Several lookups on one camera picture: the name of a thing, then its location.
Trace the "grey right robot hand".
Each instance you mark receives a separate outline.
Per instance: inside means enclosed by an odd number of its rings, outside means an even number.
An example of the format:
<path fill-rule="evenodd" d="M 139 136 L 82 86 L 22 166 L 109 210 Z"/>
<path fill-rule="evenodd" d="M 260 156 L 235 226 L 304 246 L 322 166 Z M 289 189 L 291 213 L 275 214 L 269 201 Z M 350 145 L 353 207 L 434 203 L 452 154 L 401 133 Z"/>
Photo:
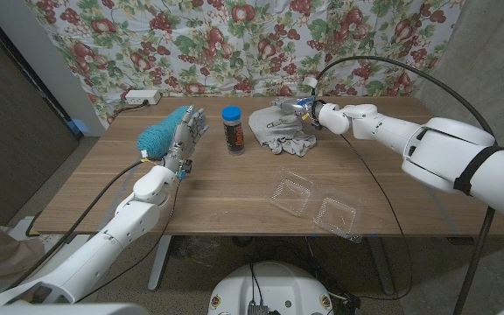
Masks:
<path fill-rule="evenodd" d="M 315 98 L 313 96 L 301 98 L 279 96 L 269 104 L 281 109 L 287 115 L 299 116 L 303 119 L 318 119 L 315 111 Z"/>

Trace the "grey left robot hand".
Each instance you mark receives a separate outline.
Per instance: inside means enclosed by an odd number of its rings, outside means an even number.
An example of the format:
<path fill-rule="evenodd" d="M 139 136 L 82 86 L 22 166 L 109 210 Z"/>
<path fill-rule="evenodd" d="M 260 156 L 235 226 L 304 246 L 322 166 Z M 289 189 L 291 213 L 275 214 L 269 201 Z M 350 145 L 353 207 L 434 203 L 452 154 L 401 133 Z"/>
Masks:
<path fill-rule="evenodd" d="M 191 105 L 177 124 L 169 150 L 163 157 L 164 167 L 183 179 L 191 171 L 192 156 L 196 144 L 207 132 L 209 125 L 203 108 L 196 109 Z"/>

